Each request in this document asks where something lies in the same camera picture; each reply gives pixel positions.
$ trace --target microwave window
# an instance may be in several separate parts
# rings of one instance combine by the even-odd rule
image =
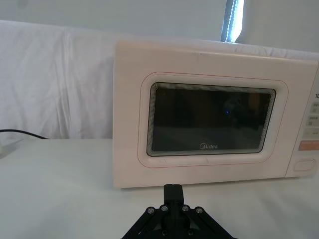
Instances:
[[[147,154],[258,153],[275,95],[263,88],[154,83]]]

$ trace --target white table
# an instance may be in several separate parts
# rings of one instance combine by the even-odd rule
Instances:
[[[162,187],[113,188],[109,139],[25,140],[4,150],[1,239],[120,239],[146,207],[163,203]],[[319,238],[318,175],[189,185],[184,197],[240,239]]]

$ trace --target power cord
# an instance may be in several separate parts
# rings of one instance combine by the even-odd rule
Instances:
[[[30,133],[30,132],[27,132],[27,131],[23,131],[23,130],[19,130],[19,129],[0,129],[0,133],[2,133],[2,132],[24,133],[24,134],[27,134],[27,135],[31,135],[33,137],[37,137],[37,138],[41,138],[41,139],[48,139],[48,138],[42,137],[40,135],[37,135],[37,134],[34,134],[34,133]]]

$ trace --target bolt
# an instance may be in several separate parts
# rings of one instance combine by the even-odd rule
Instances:
[[[187,212],[187,211],[188,211],[188,206],[184,205],[184,206],[182,206],[181,209],[182,209],[184,212]]]
[[[154,213],[154,208],[149,208],[149,209],[148,209],[148,213],[149,213],[149,214],[153,214],[153,213]]]
[[[163,236],[167,236],[167,235],[168,235],[168,232],[167,232],[166,230],[163,230],[163,231],[161,232],[161,234],[162,234]]]
[[[189,229],[189,230],[187,231],[187,234],[188,234],[189,236],[192,236],[192,235],[194,235],[194,232],[193,232],[193,230]]]
[[[166,212],[166,211],[168,210],[168,207],[167,207],[167,206],[162,206],[161,210],[162,210],[163,212]]]
[[[202,209],[202,208],[196,208],[196,212],[197,212],[197,213],[202,213],[202,212],[203,212],[203,209]]]

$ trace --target microwave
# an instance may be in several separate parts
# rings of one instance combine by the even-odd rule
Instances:
[[[119,42],[117,188],[301,177],[319,160],[317,61]]]

